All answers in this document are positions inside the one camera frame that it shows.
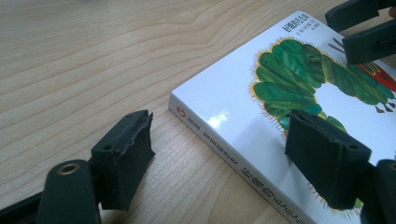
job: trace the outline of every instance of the book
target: book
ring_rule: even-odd
[[[396,160],[396,71],[347,64],[342,36],[297,11],[172,91],[169,108],[290,223],[360,223],[362,203],[330,208],[285,155],[301,109]]]

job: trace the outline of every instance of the book cover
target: book cover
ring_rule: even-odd
[[[169,108],[290,223],[360,223],[362,203],[331,209],[285,155],[301,109],[396,160],[396,71],[347,64],[342,36],[297,11],[172,91]]]

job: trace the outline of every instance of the light wood surface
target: light wood surface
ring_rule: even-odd
[[[287,223],[168,110],[169,93],[293,11],[324,21],[342,2],[0,1],[0,208],[41,191],[51,167],[87,160],[121,117],[148,109],[157,155],[131,211],[102,211],[104,223]]]

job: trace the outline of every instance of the caterpillar illustration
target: caterpillar illustration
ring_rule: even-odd
[[[329,46],[342,51],[335,45]],[[347,131],[338,119],[325,114],[315,96],[324,83],[331,83],[344,94],[373,105],[378,113],[392,112],[396,107],[392,102],[396,82],[380,66],[375,63],[341,65],[314,46],[293,38],[281,39],[269,50],[259,52],[253,70],[255,81],[250,85],[251,94],[285,138],[292,109],[318,115]],[[359,213],[361,207],[361,201],[357,200],[354,212]]]

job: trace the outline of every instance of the table surface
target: table surface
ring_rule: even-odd
[[[0,1],[0,208],[148,109],[157,154],[131,211],[101,211],[104,223],[288,223],[168,110],[169,93],[293,11],[324,21],[342,2]]]

